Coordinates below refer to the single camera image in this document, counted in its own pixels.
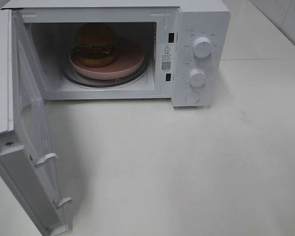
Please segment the round white door button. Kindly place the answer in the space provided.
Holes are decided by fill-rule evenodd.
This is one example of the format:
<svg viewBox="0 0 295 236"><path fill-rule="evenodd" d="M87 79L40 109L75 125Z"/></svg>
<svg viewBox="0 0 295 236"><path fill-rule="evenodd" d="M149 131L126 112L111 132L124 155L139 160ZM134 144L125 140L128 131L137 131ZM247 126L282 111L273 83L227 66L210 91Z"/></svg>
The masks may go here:
<svg viewBox="0 0 295 236"><path fill-rule="evenodd" d="M195 91L189 92L185 96L185 100L188 103L196 104L196 103L198 103L200 101L200 94L198 92L195 92Z"/></svg>

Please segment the white timer knob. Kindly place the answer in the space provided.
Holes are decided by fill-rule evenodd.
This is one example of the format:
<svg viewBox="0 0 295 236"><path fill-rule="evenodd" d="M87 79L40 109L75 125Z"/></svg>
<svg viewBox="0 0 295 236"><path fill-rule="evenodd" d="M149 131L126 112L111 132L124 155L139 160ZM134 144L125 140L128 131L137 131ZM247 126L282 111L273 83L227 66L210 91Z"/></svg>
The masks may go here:
<svg viewBox="0 0 295 236"><path fill-rule="evenodd" d="M192 87L201 87L207 80L206 72L202 69L193 69L189 73L189 84Z"/></svg>

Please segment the pink round plate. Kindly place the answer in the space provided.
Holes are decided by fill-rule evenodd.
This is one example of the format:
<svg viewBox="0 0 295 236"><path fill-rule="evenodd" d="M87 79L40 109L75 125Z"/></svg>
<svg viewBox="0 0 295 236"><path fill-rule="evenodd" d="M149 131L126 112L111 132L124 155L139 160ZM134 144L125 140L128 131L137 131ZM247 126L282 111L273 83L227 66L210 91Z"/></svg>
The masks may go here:
<svg viewBox="0 0 295 236"><path fill-rule="evenodd" d="M124 37L118 37L117 44L106 53L85 53L73 49L69 56L71 65L78 73L97 80L126 77L137 71L144 59L143 47Z"/></svg>

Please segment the burger with lettuce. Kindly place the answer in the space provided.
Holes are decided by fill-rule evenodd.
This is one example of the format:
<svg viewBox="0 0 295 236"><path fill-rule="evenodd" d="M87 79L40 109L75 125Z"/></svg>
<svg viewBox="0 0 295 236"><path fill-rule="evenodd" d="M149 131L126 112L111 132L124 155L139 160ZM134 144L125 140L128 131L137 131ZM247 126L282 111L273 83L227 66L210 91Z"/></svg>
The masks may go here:
<svg viewBox="0 0 295 236"><path fill-rule="evenodd" d="M111 64L117 53L117 37L107 24L86 23L75 36L76 52L80 62L87 67L104 67Z"/></svg>

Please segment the white microwave door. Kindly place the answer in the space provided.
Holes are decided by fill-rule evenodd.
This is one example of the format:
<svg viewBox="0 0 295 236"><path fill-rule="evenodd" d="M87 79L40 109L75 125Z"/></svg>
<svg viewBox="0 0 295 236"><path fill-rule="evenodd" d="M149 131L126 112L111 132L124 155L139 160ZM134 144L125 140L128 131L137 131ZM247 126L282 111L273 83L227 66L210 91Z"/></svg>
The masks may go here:
<svg viewBox="0 0 295 236"><path fill-rule="evenodd" d="M30 24L0 10L0 177L39 232L68 230Z"/></svg>

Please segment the upper white power knob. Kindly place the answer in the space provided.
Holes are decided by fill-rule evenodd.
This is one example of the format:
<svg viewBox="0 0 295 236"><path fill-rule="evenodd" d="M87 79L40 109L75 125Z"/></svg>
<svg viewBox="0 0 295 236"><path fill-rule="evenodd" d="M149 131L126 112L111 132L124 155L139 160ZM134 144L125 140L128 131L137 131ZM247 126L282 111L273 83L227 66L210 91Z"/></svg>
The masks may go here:
<svg viewBox="0 0 295 236"><path fill-rule="evenodd" d="M208 36L200 36L193 40L192 50L193 54L197 58L205 58L212 52L212 40Z"/></svg>

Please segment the white microwave oven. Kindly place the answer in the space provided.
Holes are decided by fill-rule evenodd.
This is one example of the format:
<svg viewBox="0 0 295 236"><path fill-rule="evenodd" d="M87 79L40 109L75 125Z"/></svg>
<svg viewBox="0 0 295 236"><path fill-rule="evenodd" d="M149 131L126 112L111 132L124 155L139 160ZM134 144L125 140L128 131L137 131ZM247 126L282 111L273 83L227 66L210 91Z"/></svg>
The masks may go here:
<svg viewBox="0 0 295 236"><path fill-rule="evenodd" d="M230 20L220 0L11 0L1 10L5 9L20 11L30 24L44 100L169 98L175 107L207 106L212 101ZM66 79L61 66L71 65L76 33L86 23L107 24L117 38L142 46L149 62L145 74L109 88L84 87ZM192 42L202 35L211 38L212 52L197 58ZM201 87L189 84L193 69L206 72ZM192 91L200 94L196 104L185 100Z"/></svg>

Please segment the glass microwave turntable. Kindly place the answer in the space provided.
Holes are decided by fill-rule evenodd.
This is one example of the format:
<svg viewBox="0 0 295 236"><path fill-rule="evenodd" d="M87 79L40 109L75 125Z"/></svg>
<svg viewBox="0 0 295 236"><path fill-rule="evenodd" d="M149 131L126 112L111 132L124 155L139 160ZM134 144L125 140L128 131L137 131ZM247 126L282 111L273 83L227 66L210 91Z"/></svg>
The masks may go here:
<svg viewBox="0 0 295 236"><path fill-rule="evenodd" d="M148 69L148 66L149 62L145 59L143 64L139 67L139 69L133 72L132 74L111 80L92 79L87 76L84 76L78 73L72 65L69 65L68 62L64 63L61 66L61 72L66 79L73 82L74 84L89 88L109 88L125 85L139 79L142 75L145 74L145 72Z"/></svg>

